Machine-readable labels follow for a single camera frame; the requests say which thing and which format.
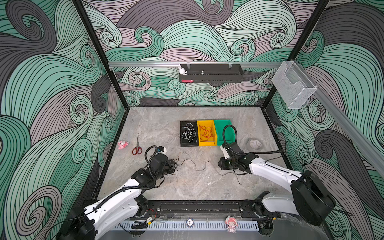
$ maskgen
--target pink figurine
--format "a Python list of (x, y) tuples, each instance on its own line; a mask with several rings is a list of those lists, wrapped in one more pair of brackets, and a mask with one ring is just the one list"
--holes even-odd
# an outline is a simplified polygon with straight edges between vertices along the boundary
[(125, 148), (126, 146), (128, 146), (128, 144), (129, 143), (127, 141), (119, 141), (118, 142), (119, 149)]
[(237, 221), (234, 217), (228, 216), (227, 219), (225, 220), (225, 224), (228, 225), (228, 227), (227, 227), (228, 232), (236, 233), (235, 227), (238, 226), (238, 224), (237, 224)]

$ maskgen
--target red scissors handle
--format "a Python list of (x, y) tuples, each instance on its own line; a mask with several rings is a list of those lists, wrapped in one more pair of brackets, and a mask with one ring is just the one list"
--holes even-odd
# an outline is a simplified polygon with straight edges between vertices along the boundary
[(133, 155), (136, 155), (136, 154), (141, 154), (143, 152), (143, 149), (141, 147), (134, 147), (132, 149), (132, 154)]

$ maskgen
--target wave pattern wallpaper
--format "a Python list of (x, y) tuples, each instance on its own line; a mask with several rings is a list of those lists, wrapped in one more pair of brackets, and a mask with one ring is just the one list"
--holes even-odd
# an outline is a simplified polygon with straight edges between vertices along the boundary
[(0, 1), (0, 93), (1, 239), (52, 239), (124, 113), (72, 0)]
[[(326, 9), (297, 61), (384, 155), (383, 10), (369, 0)], [(353, 214), (327, 217), (335, 239), (382, 240), (384, 180), (321, 103), (288, 110), (276, 93), (267, 113), (293, 168), (315, 172)]]
[[(83, 0), (109, 61), (288, 59), (313, 0)], [(241, 83), (180, 83), (177, 68), (115, 68), (129, 105), (261, 105), (276, 69)]]

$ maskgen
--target gray marble surface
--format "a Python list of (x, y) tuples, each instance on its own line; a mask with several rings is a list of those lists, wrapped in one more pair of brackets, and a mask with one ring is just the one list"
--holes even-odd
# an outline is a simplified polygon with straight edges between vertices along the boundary
[[(278, 150), (276, 142), (260, 108), (131, 108), (120, 140), (129, 141), (124, 149), (116, 147), (98, 199), (116, 190), (140, 167), (146, 166), (145, 150), (151, 145), (167, 148), (168, 158), (179, 158), (175, 175), (166, 175), (160, 188), (143, 195), (152, 200), (242, 200), (254, 199), (263, 191), (288, 193), (279, 185), (259, 176), (236, 176), (217, 165), (223, 153), (219, 146), (180, 147), (180, 120), (230, 119), (238, 131), (238, 144), (244, 152), (248, 138), (262, 141), (261, 151)], [(141, 155), (132, 155), (140, 133)], [(260, 154), (264, 159), (281, 154)], [(282, 158), (271, 161), (285, 167)]]

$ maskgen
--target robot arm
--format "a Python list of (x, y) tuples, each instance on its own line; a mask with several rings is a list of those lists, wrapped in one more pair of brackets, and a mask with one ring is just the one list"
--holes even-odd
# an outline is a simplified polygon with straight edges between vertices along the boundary
[(74, 219), (63, 223), (56, 239), (97, 240), (125, 219), (143, 216), (147, 210), (148, 200), (142, 193), (154, 187), (152, 176), (157, 180), (175, 172), (174, 162), (169, 160), (165, 153), (166, 148), (156, 147), (147, 169), (141, 168), (136, 171), (109, 196), (84, 209), (80, 207), (72, 209), (66, 219)]
[(284, 195), (265, 192), (258, 198), (258, 204), (267, 212), (300, 215), (308, 223), (319, 226), (335, 207), (334, 198), (313, 172), (302, 173), (266, 162), (253, 153), (244, 153), (236, 142), (224, 143), (220, 148), (224, 153), (218, 162), (222, 170), (239, 169), (255, 174), (289, 191)]

